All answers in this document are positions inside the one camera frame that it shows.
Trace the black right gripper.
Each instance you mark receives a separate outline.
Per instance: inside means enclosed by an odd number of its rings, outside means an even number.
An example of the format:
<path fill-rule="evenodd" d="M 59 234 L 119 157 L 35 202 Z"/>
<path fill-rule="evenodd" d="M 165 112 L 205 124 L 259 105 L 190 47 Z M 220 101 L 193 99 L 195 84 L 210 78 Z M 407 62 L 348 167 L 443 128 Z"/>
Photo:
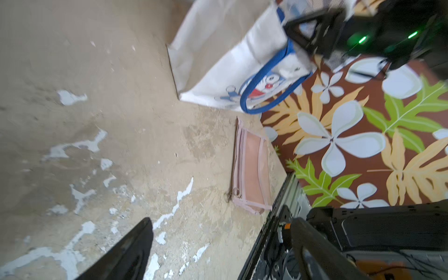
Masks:
<path fill-rule="evenodd" d="M 341 1 L 285 24 L 286 35 L 309 55 L 330 56 L 331 70 L 350 57 L 375 56 L 397 70 L 423 61 L 440 80 L 448 78 L 447 1 Z"/>

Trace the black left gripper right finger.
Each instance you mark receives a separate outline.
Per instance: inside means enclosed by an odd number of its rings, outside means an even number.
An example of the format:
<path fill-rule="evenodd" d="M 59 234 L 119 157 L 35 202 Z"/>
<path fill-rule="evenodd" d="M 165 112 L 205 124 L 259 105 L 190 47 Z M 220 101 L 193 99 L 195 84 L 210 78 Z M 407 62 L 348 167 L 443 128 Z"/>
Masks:
<path fill-rule="evenodd" d="M 296 218 L 290 226 L 292 249 L 303 280 L 316 280 L 305 259 L 309 252 L 329 280 L 366 280 L 357 269 L 322 234 L 303 218 Z"/>

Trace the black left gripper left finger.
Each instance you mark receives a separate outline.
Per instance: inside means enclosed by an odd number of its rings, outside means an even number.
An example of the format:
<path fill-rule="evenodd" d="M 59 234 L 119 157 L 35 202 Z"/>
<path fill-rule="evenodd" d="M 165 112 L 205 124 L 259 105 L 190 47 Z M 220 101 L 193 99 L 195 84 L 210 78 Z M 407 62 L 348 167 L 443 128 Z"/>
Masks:
<path fill-rule="evenodd" d="M 152 221 L 145 217 L 77 280 L 143 279 L 153 240 Z"/>

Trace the pink mesh pouch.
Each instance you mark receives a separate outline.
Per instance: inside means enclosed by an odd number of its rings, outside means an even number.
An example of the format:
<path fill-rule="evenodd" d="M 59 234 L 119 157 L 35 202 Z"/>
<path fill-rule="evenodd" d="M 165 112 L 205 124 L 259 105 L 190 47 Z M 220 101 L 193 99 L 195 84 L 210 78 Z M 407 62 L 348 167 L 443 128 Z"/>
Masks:
<path fill-rule="evenodd" d="M 231 186 L 227 200 L 254 215 L 273 209 L 268 144 L 263 136 L 236 119 Z"/>

